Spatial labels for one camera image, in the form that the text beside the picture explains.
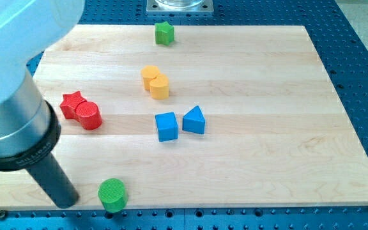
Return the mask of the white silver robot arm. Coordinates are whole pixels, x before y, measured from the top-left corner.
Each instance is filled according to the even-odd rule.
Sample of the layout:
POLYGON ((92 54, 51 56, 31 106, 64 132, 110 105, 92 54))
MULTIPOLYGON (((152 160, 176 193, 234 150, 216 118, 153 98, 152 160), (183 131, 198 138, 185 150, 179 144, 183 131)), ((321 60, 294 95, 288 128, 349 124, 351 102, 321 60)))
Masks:
POLYGON ((60 136, 57 116, 27 68, 78 23, 84 0, 0 0, 0 171, 28 168, 60 136))

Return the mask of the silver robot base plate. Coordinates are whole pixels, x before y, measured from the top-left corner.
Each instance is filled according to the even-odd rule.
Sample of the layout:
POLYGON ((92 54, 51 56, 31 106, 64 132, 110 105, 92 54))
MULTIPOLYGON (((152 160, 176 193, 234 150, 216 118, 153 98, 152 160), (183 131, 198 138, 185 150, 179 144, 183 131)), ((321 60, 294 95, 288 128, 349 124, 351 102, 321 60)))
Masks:
POLYGON ((213 15, 213 0, 145 0, 148 15, 213 15))

